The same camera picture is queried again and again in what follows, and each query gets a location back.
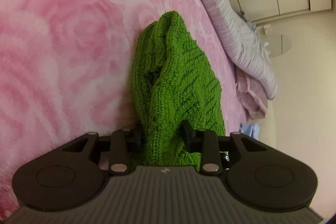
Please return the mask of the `green knitted sweater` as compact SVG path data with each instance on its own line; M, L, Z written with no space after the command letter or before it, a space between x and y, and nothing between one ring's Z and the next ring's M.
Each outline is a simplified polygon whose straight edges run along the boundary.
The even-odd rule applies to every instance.
M222 89L176 11L163 14L140 34L132 86L143 126L142 164L199 168L200 153L187 152L178 128L187 120L194 129L223 136Z

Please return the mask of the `mauve pillow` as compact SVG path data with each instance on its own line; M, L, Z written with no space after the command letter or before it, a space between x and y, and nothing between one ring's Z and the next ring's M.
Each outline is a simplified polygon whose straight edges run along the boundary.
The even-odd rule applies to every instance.
M268 110L268 99L264 88L250 75L235 68L237 96L250 119L264 119Z

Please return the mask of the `grey striped quilt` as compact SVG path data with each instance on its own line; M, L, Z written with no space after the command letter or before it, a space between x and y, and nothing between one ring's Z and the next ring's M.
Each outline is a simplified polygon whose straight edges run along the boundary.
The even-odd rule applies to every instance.
M269 53L261 39L238 16L229 0L201 0L230 60L264 88L268 99L277 94Z

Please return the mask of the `light blue shirt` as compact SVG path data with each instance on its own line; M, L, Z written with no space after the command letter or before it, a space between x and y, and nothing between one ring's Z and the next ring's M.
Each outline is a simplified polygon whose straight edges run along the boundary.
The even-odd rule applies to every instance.
M256 123L241 123L240 132L253 139L259 139L260 126Z

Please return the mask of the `pink floral bed blanket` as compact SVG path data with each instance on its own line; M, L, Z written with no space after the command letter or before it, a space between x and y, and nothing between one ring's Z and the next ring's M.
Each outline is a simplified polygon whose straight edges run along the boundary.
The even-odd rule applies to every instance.
M18 208L11 179L22 164L86 132L135 123L138 36L171 10L207 55L226 131L237 131L245 111L234 67L201 0L1 0L1 219Z

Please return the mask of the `round vanity mirror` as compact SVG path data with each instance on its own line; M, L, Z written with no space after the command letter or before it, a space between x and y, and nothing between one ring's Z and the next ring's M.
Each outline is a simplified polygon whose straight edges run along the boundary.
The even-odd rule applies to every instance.
M278 57L291 50L292 41L288 36L282 34L270 34L264 36L265 48L269 57Z

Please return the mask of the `blue grey clothes heap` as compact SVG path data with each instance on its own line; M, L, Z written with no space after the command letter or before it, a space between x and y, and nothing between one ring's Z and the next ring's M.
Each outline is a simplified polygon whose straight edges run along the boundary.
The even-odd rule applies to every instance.
M253 31L253 33L256 36L260 36L260 31L257 29L257 25L254 22L250 21L243 11L237 11L236 14L238 14L238 16L242 18L244 22L246 22L246 24L249 26L249 28Z

